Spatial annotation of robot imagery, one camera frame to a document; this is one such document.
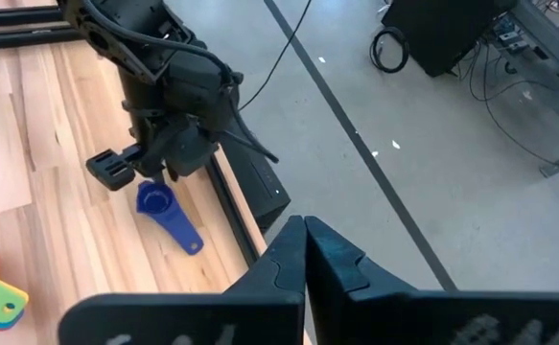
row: black floor stripe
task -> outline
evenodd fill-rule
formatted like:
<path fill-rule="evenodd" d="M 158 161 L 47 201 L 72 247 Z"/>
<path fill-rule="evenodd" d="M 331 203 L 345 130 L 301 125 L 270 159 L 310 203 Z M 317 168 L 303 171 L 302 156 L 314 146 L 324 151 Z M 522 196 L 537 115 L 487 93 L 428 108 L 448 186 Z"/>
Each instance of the black floor stripe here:
<path fill-rule="evenodd" d="M 265 0 L 265 3 L 267 4 L 267 7 L 274 16 L 275 20 L 277 21 L 277 24 L 279 24 L 279 27 L 281 27 L 283 33 L 286 35 L 286 37 L 290 37 L 292 34 L 290 24 L 288 24 L 286 18 L 283 16 L 281 11 L 279 11 L 279 8 L 277 8 L 275 2 L 273 0 Z M 347 114 L 338 102 L 337 97 L 335 97 L 335 94 L 328 86 L 328 83 L 326 83 L 326 80 L 321 76 L 321 74 L 315 67 L 314 62 L 309 57 L 309 54 L 300 43 L 297 36 L 293 38 L 291 46 L 293 47 L 302 63 L 305 65 L 305 68 L 317 85 L 319 92 L 321 92 L 322 96 L 335 113 L 335 116 L 340 122 L 340 125 L 343 127 L 343 129 L 347 133 L 347 136 L 356 147 L 356 150 L 360 154 L 362 160 L 364 161 L 364 164 L 366 164 L 366 167 L 368 167 L 368 170 L 370 170 L 373 174 L 373 177 L 377 181 L 377 184 L 384 192 L 385 197 L 387 197 L 387 200 L 392 205 L 392 208 L 394 208 L 394 211 L 398 215 L 399 219 L 411 235 L 411 238 L 415 242 L 415 245 L 417 245 L 418 249 L 422 253 L 422 256 L 424 256 L 424 259 L 431 267 L 432 273 L 439 281 L 441 287 L 443 287 L 447 291 L 457 291 L 457 287 L 448 274 L 448 271 L 445 269 L 443 264 L 441 264 L 441 261 L 439 261 L 439 258 L 432 250 L 431 245 L 422 234 L 422 231 L 415 223 L 415 220 L 413 220 L 413 217 L 394 190 L 394 187 L 392 187 L 392 185 L 390 184 L 390 181 L 385 176 L 382 168 L 379 166 L 379 164 L 377 164 L 377 161 L 375 161 L 375 158 L 371 154 L 370 149 L 368 149 L 360 135 L 357 133 L 356 128 L 347 117 Z"/>

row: wooden table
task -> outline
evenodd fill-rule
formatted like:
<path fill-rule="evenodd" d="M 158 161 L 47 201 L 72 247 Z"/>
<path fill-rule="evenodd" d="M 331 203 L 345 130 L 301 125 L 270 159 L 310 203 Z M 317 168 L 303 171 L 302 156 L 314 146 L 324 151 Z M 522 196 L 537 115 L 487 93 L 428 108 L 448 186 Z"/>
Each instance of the wooden table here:
<path fill-rule="evenodd" d="M 110 193 L 86 172 L 88 157 L 133 141 L 122 98 L 116 68 L 84 42 L 0 50 L 0 278 L 30 294 L 0 344 L 56 343 L 63 313 L 97 293 L 221 292 L 247 271 L 207 170 L 173 185 L 205 242 L 196 256 L 136 214 L 137 183 Z M 221 150 L 216 160 L 264 251 Z"/>

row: wooden tabletop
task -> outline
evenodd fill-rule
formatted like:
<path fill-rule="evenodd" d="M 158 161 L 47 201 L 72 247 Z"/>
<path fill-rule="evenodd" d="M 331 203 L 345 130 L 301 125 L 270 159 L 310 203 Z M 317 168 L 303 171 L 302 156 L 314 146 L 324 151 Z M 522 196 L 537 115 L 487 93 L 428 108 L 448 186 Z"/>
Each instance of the wooden tabletop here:
<path fill-rule="evenodd" d="M 136 182 L 110 193 L 86 172 L 88 157 L 133 142 L 122 98 L 116 68 L 84 42 L 0 50 L 0 279 L 30 295 L 0 344 L 55 343 L 63 313 L 97 293 L 220 292 L 247 271 L 205 169 L 173 185 L 205 242 L 196 256 L 136 214 Z M 216 156 L 264 251 L 225 155 Z"/>

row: wood grain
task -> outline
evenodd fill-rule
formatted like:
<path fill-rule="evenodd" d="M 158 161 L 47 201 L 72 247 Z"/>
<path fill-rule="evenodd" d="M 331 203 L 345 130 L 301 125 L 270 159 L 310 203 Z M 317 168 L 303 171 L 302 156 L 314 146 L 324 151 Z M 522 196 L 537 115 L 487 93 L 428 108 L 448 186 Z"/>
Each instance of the wood grain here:
<path fill-rule="evenodd" d="M 56 343 L 63 313 L 93 294 L 221 292 L 247 270 L 206 170 L 172 185 L 205 242 L 193 257 L 135 212 L 137 183 L 109 193 L 86 172 L 86 158 L 132 143 L 122 98 L 115 68 L 83 42 L 0 50 L 0 278 L 30 294 L 0 344 Z M 225 155 L 217 157 L 262 251 Z"/>

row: gray floor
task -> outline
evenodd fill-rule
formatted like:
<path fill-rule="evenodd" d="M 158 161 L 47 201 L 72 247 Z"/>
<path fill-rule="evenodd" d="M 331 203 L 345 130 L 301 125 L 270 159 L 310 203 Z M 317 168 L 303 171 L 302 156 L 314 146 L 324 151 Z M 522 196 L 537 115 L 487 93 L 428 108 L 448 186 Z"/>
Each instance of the gray floor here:
<path fill-rule="evenodd" d="M 306 0 L 276 3 L 293 27 Z M 559 290 L 559 182 L 544 180 L 541 162 L 499 132 L 466 82 L 431 79 L 413 61 L 395 75 L 371 66 L 381 4 L 314 0 L 298 38 L 459 288 Z M 247 100 L 286 43 L 264 1 L 175 1 L 174 8 L 245 73 Z M 492 80 L 500 88 L 511 81 L 504 73 Z M 559 119 L 528 86 L 498 97 L 492 109 L 532 150 L 559 157 Z M 292 203 L 279 225 L 291 214 L 318 216 L 407 282 L 440 288 L 292 48 L 244 115 L 281 159 L 275 170 Z"/>

